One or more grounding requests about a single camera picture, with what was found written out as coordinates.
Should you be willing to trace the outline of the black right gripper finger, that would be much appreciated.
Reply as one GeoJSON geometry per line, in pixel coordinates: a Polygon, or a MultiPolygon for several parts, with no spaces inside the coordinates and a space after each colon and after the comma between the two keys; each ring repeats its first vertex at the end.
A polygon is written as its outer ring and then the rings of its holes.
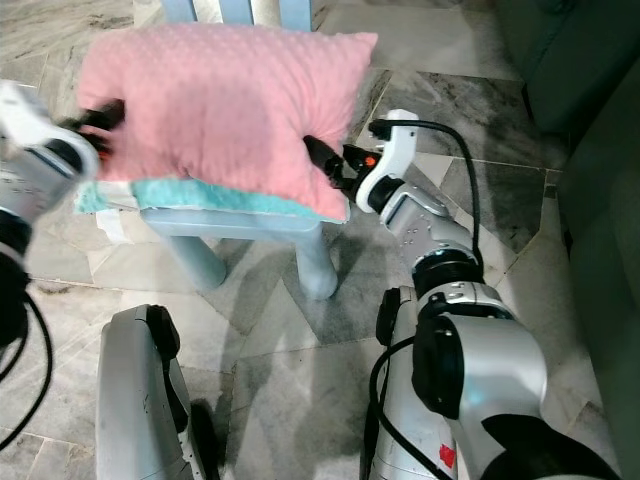
{"type": "Polygon", "coordinates": [[[311,164],[321,170],[329,182],[342,182],[346,178],[344,177],[344,159],[340,152],[311,134],[303,138],[303,145],[306,147],[311,164]]]}

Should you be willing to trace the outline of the pink dotted plush pillow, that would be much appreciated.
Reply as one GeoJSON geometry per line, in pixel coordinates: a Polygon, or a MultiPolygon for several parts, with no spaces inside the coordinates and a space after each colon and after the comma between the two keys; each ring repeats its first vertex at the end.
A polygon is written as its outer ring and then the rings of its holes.
{"type": "Polygon", "coordinates": [[[99,180],[196,179],[337,218],[348,200],[305,136],[342,146],[376,45],[375,33],[209,23],[106,33],[76,91],[82,109],[124,104],[99,180]]]}

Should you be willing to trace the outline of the dark green sofa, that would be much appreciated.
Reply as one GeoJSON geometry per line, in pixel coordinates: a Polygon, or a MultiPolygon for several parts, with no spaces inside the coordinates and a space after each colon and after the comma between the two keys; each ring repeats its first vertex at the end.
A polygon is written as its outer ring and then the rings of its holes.
{"type": "Polygon", "coordinates": [[[570,137],[502,285],[548,357],[544,411],[640,480],[640,0],[498,0],[541,131],[570,137]]]}

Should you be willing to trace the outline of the white fabric care tag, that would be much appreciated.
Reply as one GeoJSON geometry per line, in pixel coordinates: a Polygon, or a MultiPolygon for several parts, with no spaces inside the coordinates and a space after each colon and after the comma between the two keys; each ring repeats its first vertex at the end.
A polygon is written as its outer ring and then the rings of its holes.
{"type": "Polygon", "coordinates": [[[99,228],[106,237],[108,237],[111,243],[131,243],[131,238],[129,238],[123,227],[119,210],[104,209],[97,211],[93,214],[93,219],[95,219],[96,227],[99,228]]]}

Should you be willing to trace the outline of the teal plush cushion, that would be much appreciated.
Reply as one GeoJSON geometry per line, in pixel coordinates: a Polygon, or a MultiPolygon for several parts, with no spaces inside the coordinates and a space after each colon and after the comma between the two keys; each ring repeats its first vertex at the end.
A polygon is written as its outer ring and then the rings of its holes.
{"type": "Polygon", "coordinates": [[[188,209],[283,215],[342,224],[351,207],[344,206],[337,218],[308,209],[297,202],[260,193],[242,192],[196,179],[159,178],[116,182],[93,180],[83,184],[76,196],[76,211],[92,214],[104,210],[188,209]]]}

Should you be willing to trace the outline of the light blue plastic chair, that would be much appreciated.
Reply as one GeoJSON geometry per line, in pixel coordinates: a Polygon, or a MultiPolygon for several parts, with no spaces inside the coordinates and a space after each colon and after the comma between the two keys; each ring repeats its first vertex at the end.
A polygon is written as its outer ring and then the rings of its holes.
{"type": "MultiPolygon", "coordinates": [[[[196,22],[195,0],[159,0],[165,22],[196,22]]],[[[225,22],[250,26],[255,22],[252,0],[218,0],[225,22]]],[[[268,0],[278,6],[280,26],[312,31],[311,0],[268,0]]],[[[326,300],[337,289],[337,271],[330,260],[319,220],[261,212],[164,209],[141,210],[143,221],[165,239],[175,259],[198,291],[212,291],[227,279],[227,265],[200,237],[292,243],[303,293],[326,300]]]]}

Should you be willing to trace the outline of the silver right robot leg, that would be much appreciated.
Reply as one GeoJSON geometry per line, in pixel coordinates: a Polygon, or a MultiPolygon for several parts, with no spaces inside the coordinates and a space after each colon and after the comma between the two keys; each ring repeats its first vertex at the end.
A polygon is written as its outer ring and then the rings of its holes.
{"type": "Polygon", "coordinates": [[[410,285],[390,288],[384,292],[378,310],[375,338],[381,346],[390,347],[402,340],[410,340],[403,349],[393,355],[381,356],[378,375],[371,375],[366,387],[378,394],[376,401],[367,407],[364,449],[360,460],[361,480],[438,480],[431,468],[413,457],[381,425],[380,417],[385,416],[390,425],[397,429],[403,439],[419,449],[431,465],[448,477],[456,479],[456,444],[451,429],[444,417],[428,410],[416,396],[412,387],[412,339],[417,325],[417,297],[410,285]]]}

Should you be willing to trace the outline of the silver robot leg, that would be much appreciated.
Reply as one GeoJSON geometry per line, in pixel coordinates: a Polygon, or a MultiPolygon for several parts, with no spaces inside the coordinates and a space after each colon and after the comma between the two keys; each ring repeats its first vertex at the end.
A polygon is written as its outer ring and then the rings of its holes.
{"type": "Polygon", "coordinates": [[[142,303],[101,330],[96,396],[96,480],[216,480],[198,436],[210,408],[189,398],[180,337],[164,306],[142,303]]]}
{"type": "Polygon", "coordinates": [[[456,479],[456,444],[451,429],[444,417],[428,410],[416,396],[412,387],[412,339],[417,325],[417,297],[410,285],[390,288],[384,292],[378,310],[375,338],[381,346],[390,347],[402,340],[410,340],[403,349],[393,355],[381,356],[378,375],[371,375],[366,387],[378,394],[376,401],[367,407],[364,449],[360,460],[361,480],[438,480],[431,468],[413,457],[381,425],[380,417],[385,416],[390,425],[397,429],[403,439],[419,449],[431,465],[448,477],[456,479]]]}

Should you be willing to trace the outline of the silver left robot leg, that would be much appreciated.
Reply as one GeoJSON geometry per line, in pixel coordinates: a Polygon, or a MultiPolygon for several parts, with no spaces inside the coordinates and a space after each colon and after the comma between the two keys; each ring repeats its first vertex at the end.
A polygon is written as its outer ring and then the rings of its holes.
{"type": "Polygon", "coordinates": [[[180,337],[164,306],[142,303],[101,330],[96,396],[96,480],[216,480],[198,436],[210,408],[189,398],[180,337]]]}

